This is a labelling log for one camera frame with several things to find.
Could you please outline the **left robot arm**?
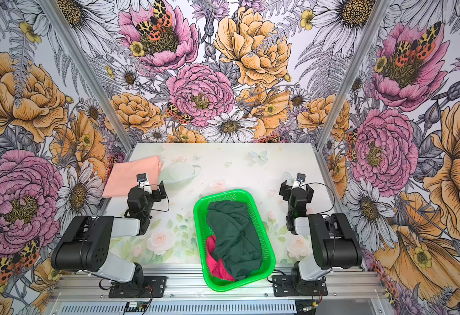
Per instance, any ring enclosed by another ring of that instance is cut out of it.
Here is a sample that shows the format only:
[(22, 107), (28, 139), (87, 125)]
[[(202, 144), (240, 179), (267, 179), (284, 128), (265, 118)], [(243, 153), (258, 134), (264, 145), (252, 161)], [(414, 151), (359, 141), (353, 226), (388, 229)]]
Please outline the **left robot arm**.
[(162, 297), (166, 277), (145, 276), (140, 264), (110, 253), (109, 248), (113, 238), (145, 235), (153, 218), (153, 206), (163, 199), (168, 199), (164, 183), (150, 184), (145, 174), (139, 174), (138, 184), (129, 191), (128, 209), (123, 217), (72, 219), (52, 252), (53, 269), (82, 271), (110, 281), (112, 299)]

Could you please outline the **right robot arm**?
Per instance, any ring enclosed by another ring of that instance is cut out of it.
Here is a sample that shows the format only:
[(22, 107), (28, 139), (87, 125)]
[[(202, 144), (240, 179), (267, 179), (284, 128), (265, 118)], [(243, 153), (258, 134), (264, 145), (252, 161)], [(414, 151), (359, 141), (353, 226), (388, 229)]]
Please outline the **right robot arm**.
[(342, 213), (308, 214), (314, 189), (300, 174), (293, 185), (281, 184), (279, 195), (288, 202), (286, 228), (293, 235), (309, 236), (312, 253), (294, 263), (290, 274), (272, 279), (276, 297), (328, 295), (326, 275), (334, 269), (350, 269), (362, 263), (362, 250), (347, 216)]

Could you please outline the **dark green t-shirt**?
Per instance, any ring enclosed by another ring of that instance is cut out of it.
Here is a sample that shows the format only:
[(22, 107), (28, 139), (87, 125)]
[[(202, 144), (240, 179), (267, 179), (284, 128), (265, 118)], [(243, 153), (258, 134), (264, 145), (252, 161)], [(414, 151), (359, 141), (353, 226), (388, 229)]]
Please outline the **dark green t-shirt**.
[(212, 256), (217, 261), (223, 260), (235, 282), (260, 270), (261, 243), (245, 203), (228, 200), (210, 203), (206, 224), (216, 237)]

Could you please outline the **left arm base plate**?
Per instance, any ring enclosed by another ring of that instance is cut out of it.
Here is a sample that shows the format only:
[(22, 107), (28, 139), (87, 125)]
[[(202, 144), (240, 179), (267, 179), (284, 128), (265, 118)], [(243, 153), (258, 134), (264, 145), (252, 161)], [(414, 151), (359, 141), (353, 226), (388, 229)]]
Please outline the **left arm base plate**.
[(127, 283), (114, 283), (108, 297), (110, 299), (162, 298), (166, 289), (166, 276), (143, 276)]

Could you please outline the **green plastic laundry basket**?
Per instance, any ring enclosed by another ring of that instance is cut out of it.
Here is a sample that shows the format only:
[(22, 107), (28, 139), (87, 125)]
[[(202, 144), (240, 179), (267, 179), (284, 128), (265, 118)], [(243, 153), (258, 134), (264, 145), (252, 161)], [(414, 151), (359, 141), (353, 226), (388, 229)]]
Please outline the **green plastic laundry basket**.
[[(208, 206), (212, 202), (227, 200), (243, 202), (247, 205), (249, 215), (260, 239), (261, 250), (263, 254), (263, 261), (260, 270), (254, 271), (248, 278), (237, 282), (221, 280), (212, 276), (206, 263), (206, 239), (207, 237), (213, 235), (213, 231), (206, 224)], [(195, 228), (197, 231), (197, 241), (201, 257), (203, 278), (210, 289), (217, 292), (226, 292), (234, 290), (238, 287), (246, 286), (259, 280), (263, 280), (272, 274), (276, 265), (275, 254), (273, 252), (273, 248), (269, 241), (264, 224), (261, 220), (261, 216), (257, 209), (256, 203), (249, 192), (242, 189), (236, 189), (204, 197), (195, 204), (193, 215), (195, 219)]]

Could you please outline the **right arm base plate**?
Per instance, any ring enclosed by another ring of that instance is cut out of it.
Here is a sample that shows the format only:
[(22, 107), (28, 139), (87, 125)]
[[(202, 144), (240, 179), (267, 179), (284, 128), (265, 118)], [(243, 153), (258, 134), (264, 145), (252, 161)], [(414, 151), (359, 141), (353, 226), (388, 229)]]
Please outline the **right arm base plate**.
[(276, 297), (325, 297), (328, 295), (326, 278), (306, 281), (299, 276), (273, 275), (273, 290)]

